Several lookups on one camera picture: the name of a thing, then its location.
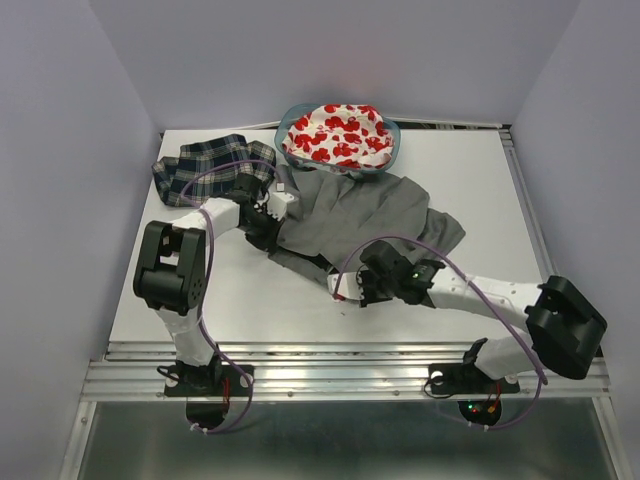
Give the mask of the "grey skirt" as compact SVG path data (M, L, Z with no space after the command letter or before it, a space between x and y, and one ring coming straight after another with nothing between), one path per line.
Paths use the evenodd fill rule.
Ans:
M357 181L285 165L278 171L297 201L288 207L268 258L323 287L367 240L390 235L389 243L416 262L432 254L404 237L448 254L465 236L458 220L433 209L429 193L407 177L382 173Z

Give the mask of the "navy plaid skirt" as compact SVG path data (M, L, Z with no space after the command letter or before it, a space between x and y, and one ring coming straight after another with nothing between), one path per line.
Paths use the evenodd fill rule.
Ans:
M185 208L229 192L241 175L262 192L274 180L275 166L272 147L234 133L181 146L177 156L160 158L152 175L161 202Z

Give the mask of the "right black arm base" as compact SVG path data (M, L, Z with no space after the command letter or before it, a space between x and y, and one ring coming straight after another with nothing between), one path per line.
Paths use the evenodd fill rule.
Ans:
M438 363L429 366L423 392L435 400L478 395L458 402L460 414L472 425L494 427L502 414L502 395L519 393L520 385L517 380L492 380L472 365Z

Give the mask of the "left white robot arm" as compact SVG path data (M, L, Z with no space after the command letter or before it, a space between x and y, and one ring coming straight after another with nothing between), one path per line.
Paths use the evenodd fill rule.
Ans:
M144 229L133 291L163 321L176 349L171 366L160 366L170 396L231 393L233 375L248 393L246 367L223 365L219 347L204 332L202 310L213 266L215 240L234 229L269 240L296 197L276 182L264 189L242 174L233 188L210 198L170 223L152 221Z

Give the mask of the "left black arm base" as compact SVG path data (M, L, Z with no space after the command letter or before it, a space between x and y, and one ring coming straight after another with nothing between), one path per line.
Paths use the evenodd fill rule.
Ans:
M234 367L215 357L208 366L194 367L176 361L160 365L163 395L186 401L190 429L205 435L231 432L243 419L253 398L254 367Z

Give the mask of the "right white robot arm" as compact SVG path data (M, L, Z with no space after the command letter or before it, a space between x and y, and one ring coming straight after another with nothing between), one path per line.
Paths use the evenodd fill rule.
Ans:
M443 260L410 261L376 240L359 256L366 299L399 299L408 305L493 318L507 329L502 339L480 339L464 354L463 384L482 390L494 380L546 368L571 379L586 378L608 324L568 279L514 283L458 272Z

